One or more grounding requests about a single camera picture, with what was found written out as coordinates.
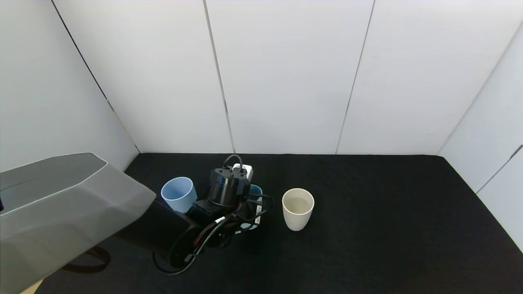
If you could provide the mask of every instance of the white wall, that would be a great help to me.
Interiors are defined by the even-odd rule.
[[[523,144],[523,25],[439,155],[478,191]]]
[[[523,1],[376,0],[338,153],[436,154],[523,19]]]
[[[125,169],[137,150],[50,1],[0,1],[0,171],[94,152]]]
[[[56,4],[143,152],[437,154],[523,20],[516,0],[207,0],[231,137],[204,1]]]
[[[236,150],[334,154],[372,0],[207,6]]]
[[[141,152],[232,152],[203,2],[56,0]]]
[[[523,251],[523,152],[518,152],[477,194]]]

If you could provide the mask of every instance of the light blue cup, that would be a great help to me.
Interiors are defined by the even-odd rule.
[[[249,190],[250,194],[263,194],[262,189],[259,186],[251,185],[251,189]]]
[[[189,211],[198,198],[195,186],[188,177],[177,177],[166,182],[160,194],[173,210],[181,213]]]

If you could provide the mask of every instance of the black carpet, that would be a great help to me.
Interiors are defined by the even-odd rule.
[[[198,193],[224,154],[140,154],[126,173],[155,191],[177,176]],[[253,184],[275,198],[261,227],[210,248],[181,276],[116,238],[99,274],[58,270],[37,294],[523,293],[523,254],[437,156],[242,155]],[[290,231],[281,197],[312,193],[309,224]]]

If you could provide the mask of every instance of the cable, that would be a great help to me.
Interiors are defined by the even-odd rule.
[[[196,237],[196,239],[194,240],[194,242],[192,243],[192,245],[194,247],[197,247],[198,246],[198,243],[200,243],[200,239],[203,237],[203,235],[205,235],[205,233],[207,233],[207,231],[209,231],[214,225],[216,224],[216,222],[211,222],[207,227],[205,227],[205,229],[203,229],[199,234],[198,236]]]
[[[233,157],[238,158],[238,160],[240,161],[240,173],[241,173],[242,169],[243,169],[243,161],[242,161],[242,158],[238,154],[232,154],[231,156],[227,157],[227,159],[223,162],[223,167],[227,168],[227,162],[229,161],[229,159],[231,159]]]
[[[241,215],[238,214],[238,217],[241,218],[242,220],[244,220],[245,222],[250,223],[250,222],[254,221],[256,218],[258,218],[259,216],[261,216],[262,214],[264,214],[265,212],[267,212],[269,209],[271,209],[272,206],[274,205],[274,200],[272,199],[271,196],[269,196],[269,195],[264,195],[264,194],[256,194],[256,196],[269,199],[269,200],[270,200],[270,205],[267,205],[266,208],[265,208],[265,210],[260,211],[260,213],[258,213],[257,215],[253,216],[253,217],[250,218],[250,219],[245,219],[245,218],[243,218]]]
[[[163,268],[160,267],[160,265],[158,264],[158,262],[156,261],[156,254],[153,252],[151,254],[151,260],[153,261],[153,264],[154,266],[156,267],[156,269],[162,274],[162,275],[166,275],[166,276],[176,276],[176,275],[179,275],[183,272],[185,272],[186,270],[189,269],[189,267],[192,266],[192,264],[196,261],[196,258],[198,257],[198,255],[200,254],[201,250],[203,249],[203,247],[205,246],[205,244],[207,243],[207,241],[216,233],[216,231],[218,229],[220,229],[223,225],[225,225],[231,218],[233,217],[232,214],[228,214],[227,216],[224,217],[224,219],[222,221],[220,221],[216,227],[214,227],[214,229],[209,233],[209,235],[207,236],[207,238],[205,238],[205,240],[201,243],[200,247],[197,248],[197,250],[195,249],[195,252],[194,255],[192,256],[192,259],[191,261],[189,262],[189,264],[187,264],[184,268],[180,269],[180,270],[175,270],[175,271],[171,271],[171,270],[165,270]]]

